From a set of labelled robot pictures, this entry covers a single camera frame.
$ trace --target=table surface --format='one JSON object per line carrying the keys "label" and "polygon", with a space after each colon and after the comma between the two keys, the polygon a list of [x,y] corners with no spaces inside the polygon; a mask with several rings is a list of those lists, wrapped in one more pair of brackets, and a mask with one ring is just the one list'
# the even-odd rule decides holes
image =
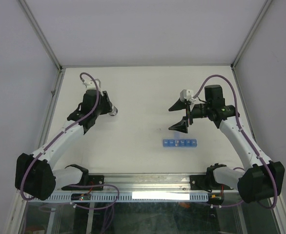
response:
{"label": "table surface", "polygon": [[[179,122],[184,111],[168,112],[182,89],[197,92],[212,74],[227,77],[238,98],[238,110],[247,126],[241,98],[229,66],[187,67],[104,67],[67,68],[53,116],[49,140],[62,127],[67,116],[82,101],[85,87],[79,79],[88,72],[102,82],[110,100],[118,108],[117,116],[100,116],[96,124],[60,158],[55,169],[78,164],[91,173],[202,173],[214,163],[229,167],[242,163],[229,140],[208,119],[195,119],[189,134],[196,148],[164,148],[164,138],[178,137],[168,127]],[[227,105],[233,104],[228,84],[212,78],[209,84],[220,84]]]}

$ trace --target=perforated metal strip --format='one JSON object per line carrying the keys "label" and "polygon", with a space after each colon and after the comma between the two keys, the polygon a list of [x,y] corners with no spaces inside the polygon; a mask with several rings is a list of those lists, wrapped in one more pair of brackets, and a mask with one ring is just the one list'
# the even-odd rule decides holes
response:
{"label": "perforated metal strip", "polygon": [[[31,202],[46,202],[46,203],[66,203],[71,202],[72,192],[54,192],[52,195],[45,201],[41,201],[37,198]],[[91,200],[87,201],[74,201],[78,202],[112,202],[116,199],[117,193],[93,193]],[[120,193],[119,199],[117,202],[178,202],[182,200],[165,200],[165,199],[132,199],[132,193]],[[207,193],[190,193],[190,200],[187,202],[207,202],[208,194]]]}

